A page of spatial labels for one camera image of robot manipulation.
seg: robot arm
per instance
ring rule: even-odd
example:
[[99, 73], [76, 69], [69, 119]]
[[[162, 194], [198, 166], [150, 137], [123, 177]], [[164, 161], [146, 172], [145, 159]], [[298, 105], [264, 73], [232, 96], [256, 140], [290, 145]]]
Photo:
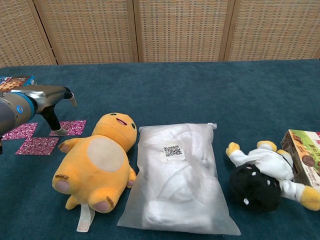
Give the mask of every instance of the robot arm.
[[56, 134], [67, 134], [54, 110], [62, 99], [68, 99], [73, 107], [77, 107], [74, 94], [63, 86], [28, 85], [0, 93], [0, 136], [27, 123], [35, 114], [42, 115]]

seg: yellow plush toy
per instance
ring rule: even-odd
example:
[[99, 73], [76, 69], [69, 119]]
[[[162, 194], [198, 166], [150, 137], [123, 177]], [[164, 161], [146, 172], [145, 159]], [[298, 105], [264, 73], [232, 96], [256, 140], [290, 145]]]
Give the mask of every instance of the yellow plush toy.
[[97, 122], [91, 136], [60, 144], [67, 155], [53, 176], [52, 187], [71, 195], [66, 209], [88, 204], [99, 213], [112, 211], [124, 189], [136, 180], [127, 157], [136, 140], [134, 121], [122, 113], [109, 113]]

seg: white shirt on plush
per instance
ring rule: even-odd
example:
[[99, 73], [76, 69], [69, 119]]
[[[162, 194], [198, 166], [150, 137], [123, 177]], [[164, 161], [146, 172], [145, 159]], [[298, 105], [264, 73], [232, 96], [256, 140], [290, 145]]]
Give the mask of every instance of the white shirt on plush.
[[294, 177], [292, 170], [293, 160], [289, 154], [281, 156], [272, 150], [257, 148], [250, 151], [248, 155], [244, 154], [241, 150], [236, 150], [229, 158], [236, 167], [246, 163], [254, 164], [261, 173], [279, 181], [282, 197], [297, 202], [301, 201], [305, 186], [292, 182]]

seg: cardboard box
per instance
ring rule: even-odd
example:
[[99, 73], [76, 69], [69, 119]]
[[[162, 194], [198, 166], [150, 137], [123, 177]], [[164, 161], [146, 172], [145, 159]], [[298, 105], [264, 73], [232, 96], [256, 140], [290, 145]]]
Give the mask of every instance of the cardboard box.
[[294, 181], [320, 191], [320, 132], [289, 129], [281, 146], [292, 156]]
[[12, 89], [27, 85], [37, 85], [34, 76], [0, 76], [0, 92], [10, 92]]

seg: plush toy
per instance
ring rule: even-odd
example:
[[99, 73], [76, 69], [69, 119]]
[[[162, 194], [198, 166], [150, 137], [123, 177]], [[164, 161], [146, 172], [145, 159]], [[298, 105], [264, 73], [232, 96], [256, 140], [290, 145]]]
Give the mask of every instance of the plush toy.
[[237, 167], [230, 175], [230, 188], [236, 200], [245, 208], [274, 211], [281, 197], [299, 202], [306, 208], [320, 210], [320, 192], [293, 182], [291, 155], [271, 141], [259, 141], [257, 149], [245, 155], [237, 143], [231, 142], [226, 154]]
[[60, 144], [59, 149], [67, 154], [53, 176], [52, 187], [71, 195], [66, 209], [88, 204], [99, 213], [112, 211], [124, 189], [136, 180], [127, 157], [136, 139], [134, 121], [128, 115], [110, 113], [97, 122], [91, 136]]

